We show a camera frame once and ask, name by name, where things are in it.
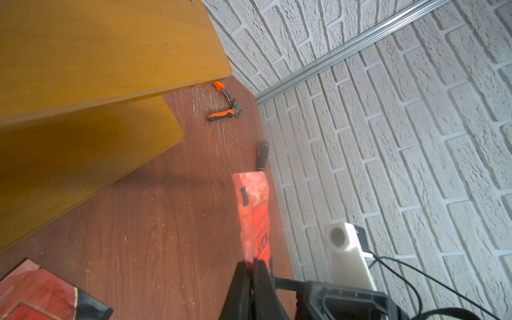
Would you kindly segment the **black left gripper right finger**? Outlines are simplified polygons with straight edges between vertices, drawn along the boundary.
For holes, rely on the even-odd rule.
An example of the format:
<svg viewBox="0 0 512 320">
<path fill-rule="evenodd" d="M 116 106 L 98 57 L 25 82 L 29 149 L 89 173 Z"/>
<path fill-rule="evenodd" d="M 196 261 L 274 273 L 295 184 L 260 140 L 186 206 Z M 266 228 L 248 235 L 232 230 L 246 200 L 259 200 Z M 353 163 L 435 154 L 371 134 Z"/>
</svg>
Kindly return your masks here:
<svg viewBox="0 0 512 320">
<path fill-rule="evenodd" d="M 277 296 L 275 283 L 265 261 L 253 260 L 251 282 L 252 319 L 289 319 Z"/>
</svg>

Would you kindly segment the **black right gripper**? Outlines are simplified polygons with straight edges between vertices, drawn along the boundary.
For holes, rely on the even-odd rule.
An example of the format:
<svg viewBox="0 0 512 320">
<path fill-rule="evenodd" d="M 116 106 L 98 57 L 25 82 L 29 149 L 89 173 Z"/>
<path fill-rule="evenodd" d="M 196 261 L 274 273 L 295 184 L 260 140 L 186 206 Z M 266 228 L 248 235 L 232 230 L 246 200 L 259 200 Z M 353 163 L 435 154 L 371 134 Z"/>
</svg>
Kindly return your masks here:
<svg viewBox="0 0 512 320">
<path fill-rule="evenodd" d="M 296 294 L 296 319 L 399 319 L 400 307 L 385 293 L 318 281 L 276 278 L 277 289 Z"/>
</svg>

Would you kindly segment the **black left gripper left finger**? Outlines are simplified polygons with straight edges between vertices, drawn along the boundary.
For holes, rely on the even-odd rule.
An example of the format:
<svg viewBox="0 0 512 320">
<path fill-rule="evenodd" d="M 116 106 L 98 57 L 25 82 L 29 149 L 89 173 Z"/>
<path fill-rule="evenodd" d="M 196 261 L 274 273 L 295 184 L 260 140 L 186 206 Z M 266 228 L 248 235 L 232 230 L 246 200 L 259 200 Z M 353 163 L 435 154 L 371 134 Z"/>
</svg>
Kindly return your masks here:
<svg viewBox="0 0 512 320">
<path fill-rule="evenodd" d="M 252 319 L 251 278 L 245 262 L 239 262 L 223 304 L 219 320 Z"/>
</svg>

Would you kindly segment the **red tea bag small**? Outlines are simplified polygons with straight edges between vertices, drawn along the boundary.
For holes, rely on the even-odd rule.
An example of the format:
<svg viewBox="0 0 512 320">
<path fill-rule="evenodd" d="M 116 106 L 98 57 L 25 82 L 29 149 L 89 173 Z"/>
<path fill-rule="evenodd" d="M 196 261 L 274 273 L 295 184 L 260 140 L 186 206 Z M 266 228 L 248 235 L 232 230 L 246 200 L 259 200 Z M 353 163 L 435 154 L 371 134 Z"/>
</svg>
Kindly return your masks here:
<svg viewBox="0 0 512 320">
<path fill-rule="evenodd" d="M 263 261 L 270 269 L 269 184 L 264 172 L 233 175 L 237 209 L 241 226 L 243 258 L 251 267 L 254 260 Z"/>
</svg>

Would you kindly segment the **red tea bag large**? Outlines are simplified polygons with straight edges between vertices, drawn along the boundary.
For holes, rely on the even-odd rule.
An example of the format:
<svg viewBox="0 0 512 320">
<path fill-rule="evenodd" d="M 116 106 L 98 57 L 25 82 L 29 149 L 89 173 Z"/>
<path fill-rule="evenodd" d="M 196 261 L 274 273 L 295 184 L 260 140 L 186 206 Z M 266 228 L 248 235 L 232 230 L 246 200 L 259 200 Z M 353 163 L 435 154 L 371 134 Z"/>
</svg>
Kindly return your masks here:
<svg viewBox="0 0 512 320">
<path fill-rule="evenodd" d="M 2 319 L 110 319 L 113 313 L 29 259 L 1 280 Z"/>
</svg>

